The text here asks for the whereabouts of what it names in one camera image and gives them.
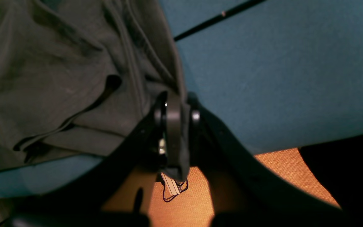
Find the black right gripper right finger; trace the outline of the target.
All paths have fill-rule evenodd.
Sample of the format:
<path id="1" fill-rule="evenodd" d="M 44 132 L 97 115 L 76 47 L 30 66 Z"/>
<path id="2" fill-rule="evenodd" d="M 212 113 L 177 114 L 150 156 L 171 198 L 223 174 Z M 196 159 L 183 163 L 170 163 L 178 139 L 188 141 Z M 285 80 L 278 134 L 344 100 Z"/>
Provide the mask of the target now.
<path id="1" fill-rule="evenodd" d="M 190 157 L 206 177 L 212 227 L 344 227 L 342 210 L 299 190 L 262 165 L 229 128 L 188 95 Z"/>

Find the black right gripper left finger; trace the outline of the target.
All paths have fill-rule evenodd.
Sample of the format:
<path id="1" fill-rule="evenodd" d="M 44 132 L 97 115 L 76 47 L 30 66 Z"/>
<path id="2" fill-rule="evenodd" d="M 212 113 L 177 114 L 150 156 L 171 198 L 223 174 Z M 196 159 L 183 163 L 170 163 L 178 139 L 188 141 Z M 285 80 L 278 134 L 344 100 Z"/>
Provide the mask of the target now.
<path id="1" fill-rule="evenodd" d="M 181 102 L 161 93 L 148 115 L 98 166 L 18 208 L 5 227 L 149 227 L 152 185 L 161 168 L 180 173 Z"/>

